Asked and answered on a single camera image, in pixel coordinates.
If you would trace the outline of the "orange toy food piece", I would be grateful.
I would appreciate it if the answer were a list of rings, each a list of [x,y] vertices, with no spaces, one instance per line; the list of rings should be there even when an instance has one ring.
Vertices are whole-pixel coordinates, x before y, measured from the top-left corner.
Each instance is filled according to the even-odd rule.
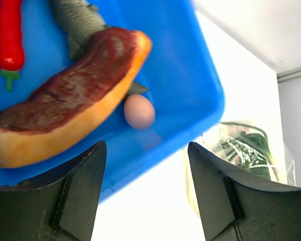
[[[122,99],[106,96],[47,133],[19,133],[0,129],[0,167],[17,168],[35,164],[69,149],[100,126]]]

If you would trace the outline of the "grey toy fish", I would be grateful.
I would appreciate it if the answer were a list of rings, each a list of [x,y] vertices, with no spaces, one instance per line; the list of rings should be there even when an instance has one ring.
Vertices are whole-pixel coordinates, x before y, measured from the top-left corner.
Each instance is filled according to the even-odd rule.
[[[86,1],[50,1],[49,4],[55,20],[66,33],[69,56],[74,61],[73,63],[82,57],[93,34],[112,28],[106,25],[103,17],[98,13],[97,6]],[[138,35],[138,49],[132,61],[132,67],[125,77],[126,81],[131,81],[131,85],[122,98],[148,91],[148,88],[135,82],[134,79],[149,55],[152,41],[145,33],[132,31]],[[120,93],[121,90],[117,89],[107,96],[119,97]]]

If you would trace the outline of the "green toy leaf vegetable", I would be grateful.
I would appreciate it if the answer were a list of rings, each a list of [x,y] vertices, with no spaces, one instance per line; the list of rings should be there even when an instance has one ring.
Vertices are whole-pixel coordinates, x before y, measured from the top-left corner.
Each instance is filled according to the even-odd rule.
[[[264,179],[271,179],[267,166],[271,161],[267,160],[265,155],[233,137],[224,139],[221,146],[225,151],[226,160],[233,165]]]

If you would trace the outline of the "clear zip top bag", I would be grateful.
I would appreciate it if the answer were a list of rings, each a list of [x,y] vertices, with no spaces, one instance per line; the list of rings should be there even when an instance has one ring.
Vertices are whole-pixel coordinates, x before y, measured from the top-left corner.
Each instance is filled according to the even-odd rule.
[[[268,136],[268,144],[272,157],[271,163],[267,165],[270,171],[270,180],[290,186],[296,186],[294,158],[283,142],[282,131],[280,129],[269,126],[267,123],[248,119],[231,120],[228,122],[245,123],[264,130]],[[240,131],[246,131],[248,133],[254,132],[254,130],[249,128],[228,126],[218,123],[198,136],[195,139],[195,142],[214,155],[227,161],[221,143],[227,137],[236,138],[240,136]]]

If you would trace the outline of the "peach toy food piece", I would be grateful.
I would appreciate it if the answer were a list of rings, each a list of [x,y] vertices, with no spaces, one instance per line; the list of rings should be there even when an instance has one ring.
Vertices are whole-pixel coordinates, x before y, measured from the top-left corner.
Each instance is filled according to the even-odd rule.
[[[144,130],[155,121],[153,104],[143,95],[130,95],[124,102],[123,113],[127,123],[134,129]]]

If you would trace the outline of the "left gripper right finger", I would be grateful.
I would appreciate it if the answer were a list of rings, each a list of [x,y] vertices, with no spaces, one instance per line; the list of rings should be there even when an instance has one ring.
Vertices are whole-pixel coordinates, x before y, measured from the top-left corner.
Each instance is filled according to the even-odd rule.
[[[301,188],[266,180],[188,145],[206,240],[301,240]]]

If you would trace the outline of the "red toy chili pepper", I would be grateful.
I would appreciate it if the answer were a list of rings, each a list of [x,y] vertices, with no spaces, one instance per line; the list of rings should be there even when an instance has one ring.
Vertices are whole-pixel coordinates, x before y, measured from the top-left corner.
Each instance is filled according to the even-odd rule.
[[[0,75],[7,80],[7,91],[20,77],[25,62],[22,33],[22,1],[0,1]]]

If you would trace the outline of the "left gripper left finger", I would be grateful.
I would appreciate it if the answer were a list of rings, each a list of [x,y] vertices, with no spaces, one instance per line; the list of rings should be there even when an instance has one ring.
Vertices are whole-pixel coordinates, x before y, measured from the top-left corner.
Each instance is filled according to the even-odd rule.
[[[107,147],[14,186],[0,186],[0,240],[91,240]]]

